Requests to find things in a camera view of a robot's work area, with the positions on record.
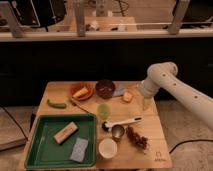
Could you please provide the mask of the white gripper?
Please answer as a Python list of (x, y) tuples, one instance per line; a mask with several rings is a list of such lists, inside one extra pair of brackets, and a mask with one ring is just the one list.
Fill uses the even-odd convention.
[(139, 84), (139, 87), (138, 87), (140, 93), (144, 96), (144, 99), (143, 99), (143, 110), (147, 110), (149, 109), (150, 105), (151, 105), (151, 101), (152, 101), (152, 97), (154, 97), (160, 87), (155, 84), (152, 80), (150, 79), (145, 79), (145, 80), (142, 80), (141, 83)]

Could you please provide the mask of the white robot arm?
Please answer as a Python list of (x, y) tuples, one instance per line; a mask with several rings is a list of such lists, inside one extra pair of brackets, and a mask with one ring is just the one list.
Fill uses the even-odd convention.
[(173, 62), (152, 64), (138, 89), (145, 99), (154, 97), (160, 88), (165, 89), (213, 130), (213, 98), (180, 81), (177, 73)]

